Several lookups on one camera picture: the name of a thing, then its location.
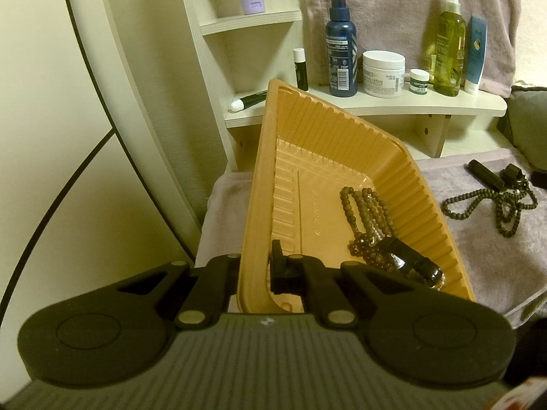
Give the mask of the grey cushion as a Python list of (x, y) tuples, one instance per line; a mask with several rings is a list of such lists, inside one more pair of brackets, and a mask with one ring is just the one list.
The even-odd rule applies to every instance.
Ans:
[(546, 88), (514, 86), (507, 109), (499, 119), (498, 131), (529, 161), (535, 170), (546, 172)]

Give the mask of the black tube with white cap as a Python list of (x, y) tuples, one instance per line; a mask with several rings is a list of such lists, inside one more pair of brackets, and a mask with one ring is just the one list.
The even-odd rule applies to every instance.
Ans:
[(267, 90), (256, 92), (254, 94), (249, 94), (246, 96), (243, 96), (241, 98), (236, 98), (233, 100), (229, 107), (230, 113), (237, 113), (242, 110), (248, 109), (250, 107), (253, 107), (263, 101), (266, 100), (267, 97)]

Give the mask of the blue and white tube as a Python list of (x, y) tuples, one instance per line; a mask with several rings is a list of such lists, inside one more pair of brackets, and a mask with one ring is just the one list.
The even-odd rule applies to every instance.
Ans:
[(488, 23), (478, 15), (470, 18), (469, 47), (465, 74), (465, 91), (476, 95), (482, 79), (488, 46)]

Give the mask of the orange plastic tray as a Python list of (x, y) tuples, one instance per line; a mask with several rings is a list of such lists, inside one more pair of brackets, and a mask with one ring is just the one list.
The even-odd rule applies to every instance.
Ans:
[(382, 129), (280, 80), (268, 87), (246, 216), (237, 302), (244, 313), (300, 313), (270, 290), (272, 241), (285, 255), (338, 268), (353, 234), (339, 198), (369, 187), (385, 203), (397, 237), (440, 266), (443, 291), (475, 300), (465, 263), (423, 173), (404, 144)]

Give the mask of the dark blue spray bottle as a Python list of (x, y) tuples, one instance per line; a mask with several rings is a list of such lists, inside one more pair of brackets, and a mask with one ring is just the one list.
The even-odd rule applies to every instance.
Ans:
[(325, 27), (330, 94), (351, 97), (357, 93), (357, 31), (346, 0), (330, 0)]

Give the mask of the black white lip balm stick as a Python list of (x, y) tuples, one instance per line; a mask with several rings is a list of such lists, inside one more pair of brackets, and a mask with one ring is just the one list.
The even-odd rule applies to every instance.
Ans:
[(294, 48), (293, 59), (295, 64), (297, 86), (302, 91), (308, 91), (309, 83), (305, 50), (302, 47)]

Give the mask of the small green-label jar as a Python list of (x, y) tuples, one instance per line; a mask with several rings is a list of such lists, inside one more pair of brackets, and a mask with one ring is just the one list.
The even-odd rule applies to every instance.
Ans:
[(428, 91), (429, 72), (424, 69), (411, 69), (409, 90), (413, 94), (425, 95)]

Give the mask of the black rectangular clip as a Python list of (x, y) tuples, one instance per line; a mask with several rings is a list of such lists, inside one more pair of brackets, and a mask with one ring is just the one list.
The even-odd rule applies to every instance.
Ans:
[(495, 192), (502, 192), (505, 190), (505, 185), (501, 177), (479, 161), (472, 159), (466, 164), (465, 168), (485, 187), (490, 188)]

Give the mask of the green oil spray bottle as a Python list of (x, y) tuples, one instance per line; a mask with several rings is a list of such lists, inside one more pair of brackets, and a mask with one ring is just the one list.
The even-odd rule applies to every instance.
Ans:
[(465, 59), (466, 23), (460, 0), (444, 0), (439, 15), (435, 53), (432, 58), (433, 87), (446, 96), (459, 94)]

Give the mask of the lilac plush table cloth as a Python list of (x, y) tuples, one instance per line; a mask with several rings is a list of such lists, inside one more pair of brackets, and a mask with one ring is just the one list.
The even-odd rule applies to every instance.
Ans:
[(445, 272), (444, 291), (472, 291), (479, 304), (519, 327), (546, 311), (546, 206), (526, 212), (512, 238), (496, 231), (490, 201), (468, 219), (446, 218), (437, 205), (478, 188), (467, 161), (466, 155), (416, 164), (397, 160), (377, 174), (283, 145), (275, 188), (259, 199), (259, 214), (270, 223), (264, 240), (279, 240), (285, 254), (315, 256), (336, 268), (350, 260), (352, 236), (340, 190), (371, 187), (386, 202), (397, 236)]

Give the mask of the hanging lilac towel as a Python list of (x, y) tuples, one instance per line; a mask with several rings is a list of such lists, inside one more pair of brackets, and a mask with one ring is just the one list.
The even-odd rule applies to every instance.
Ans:
[[(331, 0), (304, 0), (310, 78), (326, 85), (328, 59), (325, 26)], [(487, 21), (487, 51), (480, 89), (507, 97), (516, 73), (517, 27), (521, 0), (459, 0), (465, 21)], [(439, 16), (445, 0), (346, 0), (357, 29), (359, 52), (370, 49), (397, 52), (407, 68), (425, 69), (435, 52)]]

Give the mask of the white cream jar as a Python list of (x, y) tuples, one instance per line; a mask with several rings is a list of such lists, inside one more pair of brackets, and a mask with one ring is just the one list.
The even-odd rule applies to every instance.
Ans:
[(362, 54), (363, 87), (366, 94), (380, 98), (402, 95), (405, 57), (384, 50), (368, 50)]

